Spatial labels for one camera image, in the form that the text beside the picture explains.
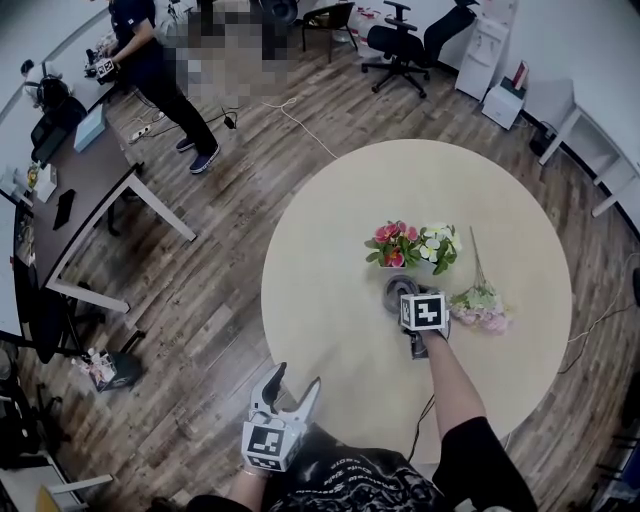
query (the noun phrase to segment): power strip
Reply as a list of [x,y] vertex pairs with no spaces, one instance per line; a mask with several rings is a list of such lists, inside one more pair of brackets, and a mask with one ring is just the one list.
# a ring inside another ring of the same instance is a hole
[[138,142],[140,137],[149,133],[150,131],[151,131],[151,125],[148,124],[142,130],[138,130],[137,132],[133,133],[131,137],[129,137],[129,144],[134,144],[135,142]]

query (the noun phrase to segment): black t-shirt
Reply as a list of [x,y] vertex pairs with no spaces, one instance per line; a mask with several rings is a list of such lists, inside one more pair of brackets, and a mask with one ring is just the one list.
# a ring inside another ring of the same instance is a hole
[[[153,0],[111,0],[109,2],[111,26],[118,40],[118,51],[122,50],[135,33],[133,29],[148,19],[152,27],[156,25],[156,7]],[[132,67],[149,63],[158,65],[162,61],[162,45],[154,38],[135,53],[122,61],[122,66]]]

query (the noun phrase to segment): desk leg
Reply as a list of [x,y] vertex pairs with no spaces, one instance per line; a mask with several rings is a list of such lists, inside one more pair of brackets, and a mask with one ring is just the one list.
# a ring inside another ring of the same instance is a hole
[[167,208],[160,199],[158,199],[151,190],[149,190],[144,183],[142,183],[138,177],[134,174],[127,178],[127,186],[131,187],[140,199],[153,208],[160,216],[176,228],[182,236],[184,236],[189,242],[192,242],[196,234],[191,231],[188,226],[182,222],[175,214]]
[[540,160],[538,160],[540,165],[544,165],[547,163],[549,158],[551,158],[551,155],[553,155],[555,150],[558,149],[558,146],[560,146],[560,144],[564,141],[564,139],[567,138],[567,135],[569,135],[569,132],[573,128],[573,125],[576,124],[576,121],[578,121],[578,119],[580,119],[580,115],[581,115],[580,109],[578,107],[573,107],[573,110],[569,113],[569,115],[565,118],[564,122],[562,123],[562,126],[560,127],[560,131],[558,132],[558,135],[556,136],[555,139],[551,141],[551,144],[549,145],[547,150],[544,152],[544,155],[542,155],[540,157]]
[[95,304],[102,308],[113,309],[120,313],[126,313],[130,309],[129,304],[124,301],[112,299],[106,295],[100,295],[99,293],[92,292],[86,288],[80,288],[79,286],[75,286],[60,279],[52,279],[47,284],[47,288],[61,293],[62,295],[66,295],[67,297],[73,297],[83,302]]
[[600,185],[600,183],[602,183],[602,180],[604,180],[607,176],[610,176],[611,173],[616,169],[616,164],[619,162],[619,160],[620,156],[616,155],[611,164],[606,169],[602,170],[598,174],[598,177],[593,180],[593,184],[598,186]]
[[624,197],[625,193],[629,191],[629,187],[636,179],[638,179],[638,175],[634,172],[633,176],[629,178],[629,180],[624,185],[622,185],[618,190],[611,194],[611,196],[607,197],[598,206],[591,210],[591,215],[593,215],[594,217],[602,215],[605,210],[609,209],[615,203],[620,201],[620,199]]

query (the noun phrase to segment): bag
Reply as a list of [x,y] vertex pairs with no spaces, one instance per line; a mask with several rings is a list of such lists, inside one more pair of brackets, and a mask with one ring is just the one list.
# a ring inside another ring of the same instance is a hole
[[69,88],[57,76],[47,74],[45,63],[42,63],[42,80],[35,82],[25,82],[25,85],[36,87],[36,99],[43,110],[59,107],[67,99]]

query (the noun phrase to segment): pink flower bouquet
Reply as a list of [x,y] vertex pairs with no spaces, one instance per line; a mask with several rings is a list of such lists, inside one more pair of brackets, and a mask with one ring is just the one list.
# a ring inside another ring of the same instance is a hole
[[451,297],[451,314],[465,325],[477,325],[492,334],[504,334],[511,323],[509,309],[484,277],[473,229],[471,239],[476,251],[476,280],[466,292]]
[[412,267],[420,261],[421,236],[413,226],[404,222],[388,221],[375,231],[372,239],[364,245],[375,252],[366,258],[368,262],[376,261],[381,267]]

